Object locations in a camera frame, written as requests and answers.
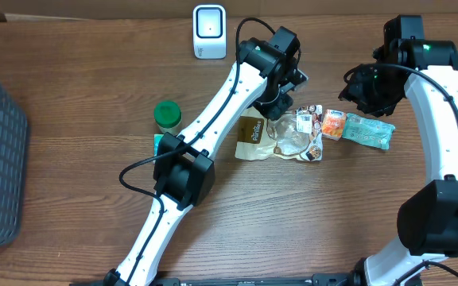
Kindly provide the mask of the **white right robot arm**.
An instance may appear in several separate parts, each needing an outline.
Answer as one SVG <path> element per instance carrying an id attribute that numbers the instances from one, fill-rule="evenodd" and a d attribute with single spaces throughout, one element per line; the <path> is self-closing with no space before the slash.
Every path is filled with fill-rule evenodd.
<path id="1" fill-rule="evenodd" d="M 363 258 L 347 285 L 419 285 L 421 272 L 458 257 L 458 52 L 451 41 L 429 41 L 418 15 L 383 27 L 373 62 L 344 75 L 340 99 L 364 114 L 390 115 L 407 99 L 413 107 L 426 163 L 425 186 L 398 211 L 397 237 Z"/>

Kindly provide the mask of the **small orange white box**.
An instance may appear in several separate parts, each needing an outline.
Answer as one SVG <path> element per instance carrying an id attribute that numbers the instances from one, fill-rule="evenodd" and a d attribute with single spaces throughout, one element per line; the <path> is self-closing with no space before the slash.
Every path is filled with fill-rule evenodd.
<path id="1" fill-rule="evenodd" d="M 338 111 L 327 109 L 324 112 L 321 131 L 324 137 L 338 141 L 344 132 L 344 127 L 347 121 L 347 114 Z"/>

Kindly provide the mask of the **beige porridge pouch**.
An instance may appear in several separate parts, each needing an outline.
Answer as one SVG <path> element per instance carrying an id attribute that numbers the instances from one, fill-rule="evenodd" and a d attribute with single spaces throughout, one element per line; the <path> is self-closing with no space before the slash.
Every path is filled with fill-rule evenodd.
<path id="1" fill-rule="evenodd" d="M 243 112 L 238 123 L 235 157 L 240 160 L 319 161 L 323 155 L 321 105 L 286 111 L 273 121 L 255 108 Z"/>

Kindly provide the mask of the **small teal gum pack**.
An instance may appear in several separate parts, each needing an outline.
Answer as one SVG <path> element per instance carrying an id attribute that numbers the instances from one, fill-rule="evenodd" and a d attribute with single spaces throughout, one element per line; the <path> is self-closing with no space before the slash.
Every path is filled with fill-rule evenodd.
<path id="1" fill-rule="evenodd" d="M 153 135 L 153 143 L 154 143 L 154 146 L 153 146 L 153 154 L 154 154 L 154 156 L 157 155 L 159 143 L 160 143 L 160 140 L 161 140 L 162 138 L 163 138 L 163 134 L 154 134 L 154 135 Z"/>

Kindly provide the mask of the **teal wipes packet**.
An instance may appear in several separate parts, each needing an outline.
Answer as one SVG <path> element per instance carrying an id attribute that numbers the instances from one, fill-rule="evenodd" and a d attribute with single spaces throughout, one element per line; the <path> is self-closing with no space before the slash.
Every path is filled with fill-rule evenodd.
<path id="1" fill-rule="evenodd" d="M 347 113 L 342 138 L 358 144 L 388 150 L 395 126 L 379 120 Z"/>

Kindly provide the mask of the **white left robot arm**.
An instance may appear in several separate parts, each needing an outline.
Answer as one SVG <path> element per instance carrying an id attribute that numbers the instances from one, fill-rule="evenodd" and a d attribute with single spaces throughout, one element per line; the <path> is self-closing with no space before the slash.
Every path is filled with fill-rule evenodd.
<path id="1" fill-rule="evenodd" d="M 293 104 L 289 91 L 305 81 L 298 70 L 296 33 L 285 27 L 268 41 L 236 42 L 236 60 L 215 97 L 176 136 L 166 133 L 155 157 L 155 185 L 148 218 L 126 258 L 105 276 L 105 285 L 149 285 L 182 218 L 199 205 L 215 182 L 214 159 L 243 111 L 254 107 L 276 120 Z"/>

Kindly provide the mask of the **green lid jar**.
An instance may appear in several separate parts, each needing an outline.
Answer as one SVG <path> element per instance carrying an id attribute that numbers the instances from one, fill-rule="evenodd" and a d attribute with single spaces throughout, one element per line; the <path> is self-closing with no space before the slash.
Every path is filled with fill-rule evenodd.
<path id="1" fill-rule="evenodd" d="M 153 111 L 155 122 L 162 133 L 177 136 L 182 130 L 182 113 L 174 101 L 159 102 Z"/>

